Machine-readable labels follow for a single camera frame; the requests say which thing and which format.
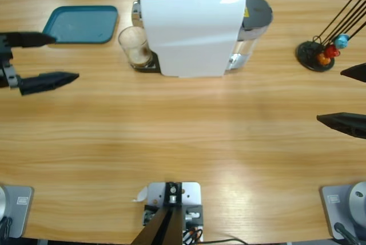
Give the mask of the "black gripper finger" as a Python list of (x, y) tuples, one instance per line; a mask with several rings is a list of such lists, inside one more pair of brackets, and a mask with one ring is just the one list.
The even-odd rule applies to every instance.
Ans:
[(361, 82), (366, 82), (366, 63), (358, 64), (342, 70), (340, 74)]
[(365, 115), (355, 113), (332, 113), (316, 116), (327, 127), (360, 139), (365, 139)]

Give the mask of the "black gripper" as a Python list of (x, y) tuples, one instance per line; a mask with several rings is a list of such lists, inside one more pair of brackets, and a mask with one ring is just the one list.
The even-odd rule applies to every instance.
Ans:
[(12, 48), (33, 48), (54, 44), (56, 39), (40, 32), (1, 33), (1, 88), (19, 88), (21, 95), (47, 92), (67, 85), (79, 77), (78, 73), (50, 72), (36, 77), (20, 78), (10, 63)]

